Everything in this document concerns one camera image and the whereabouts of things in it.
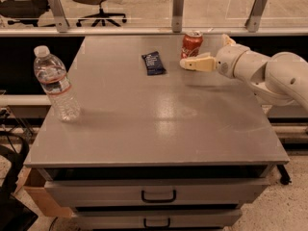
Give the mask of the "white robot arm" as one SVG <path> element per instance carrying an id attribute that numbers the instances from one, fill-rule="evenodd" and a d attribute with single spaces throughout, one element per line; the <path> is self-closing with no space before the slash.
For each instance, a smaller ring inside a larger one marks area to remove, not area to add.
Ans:
<path id="1" fill-rule="evenodd" d="M 213 57 L 209 52 L 184 58 L 186 70 L 217 71 L 229 79 L 244 82 L 266 103 L 285 106 L 293 102 L 308 110 L 308 63 L 295 53 L 280 52 L 272 57 L 252 51 L 222 35 L 223 45 Z"/>

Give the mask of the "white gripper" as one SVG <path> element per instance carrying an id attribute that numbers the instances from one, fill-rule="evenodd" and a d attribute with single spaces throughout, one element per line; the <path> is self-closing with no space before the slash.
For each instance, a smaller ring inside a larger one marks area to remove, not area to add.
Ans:
<path id="1" fill-rule="evenodd" d="M 223 34 L 221 38 L 224 46 L 219 49 L 216 58 L 186 58 L 180 61 L 180 66 L 192 71 L 212 72 L 217 64 L 217 70 L 221 75 L 233 79 L 236 63 L 240 56 L 249 50 L 249 47 L 235 44 L 236 42 L 226 34 Z"/>

